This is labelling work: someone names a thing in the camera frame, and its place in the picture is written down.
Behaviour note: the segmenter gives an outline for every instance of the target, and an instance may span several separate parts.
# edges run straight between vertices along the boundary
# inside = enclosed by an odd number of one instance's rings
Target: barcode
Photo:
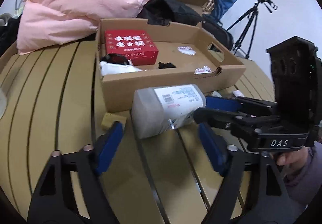
[[[166,102],[166,104],[172,104],[174,102],[170,94],[162,95],[162,97],[164,98],[164,101]]]

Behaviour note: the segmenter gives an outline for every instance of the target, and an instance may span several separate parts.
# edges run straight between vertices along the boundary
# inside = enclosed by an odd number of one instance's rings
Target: red box
[[[145,30],[106,30],[106,53],[130,59],[134,66],[154,65],[158,49]]]

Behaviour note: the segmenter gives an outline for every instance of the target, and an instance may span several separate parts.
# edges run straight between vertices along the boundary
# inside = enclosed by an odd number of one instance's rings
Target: black cloth
[[[176,66],[173,65],[172,63],[159,62],[159,69],[163,69],[163,68],[176,68]]]
[[[169,21],[195,26],[202,21],[202,17],[177,0],[150,0],[147,2],[137,18],[148,19],[152,25],[169,24]]]
[[[169,24],[169,21],[195,26],[202,22],[202,27],[210,32],[221,44],[231,50],[233,45],[232,35],[220,27],[208,15],[200,16],[186,4],[177,0],[150,0],[146,3],[137,18],[148,19],[152,25]]]
[[[17,40],[20,18],[9,18],[8,25],[0,28],[0,56]]]

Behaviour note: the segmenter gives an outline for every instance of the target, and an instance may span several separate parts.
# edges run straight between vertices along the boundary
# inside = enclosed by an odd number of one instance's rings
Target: blue gripper pad
[[[207,123],[199,124],[199,138],[207,153],[213,170],[223,176],[228,168],[227,143],[216,135]]]
[[[208,96],[206,97],[206,101],[206,108],[209,109],[237,112],[242,108],[242,105],[234,99]]]
[[[108,170],[122,137],[123,126],[122,123],[117,121],[113,123],[105,135],[100,136],[96,141],[94,149],[98,165],[95,171],[98,176]]]

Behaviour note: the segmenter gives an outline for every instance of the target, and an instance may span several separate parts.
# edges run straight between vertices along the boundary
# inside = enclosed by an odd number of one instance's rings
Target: yellow sponge
[[[105,130],[105,131],[108,130],[113,125],[113,123],[115,121],[121,122],[123,125],[123,129],[124,129],[125,123],[126,123],[126,117],[106,112],[104,115],[104,118],[102,120],[103,130]]]

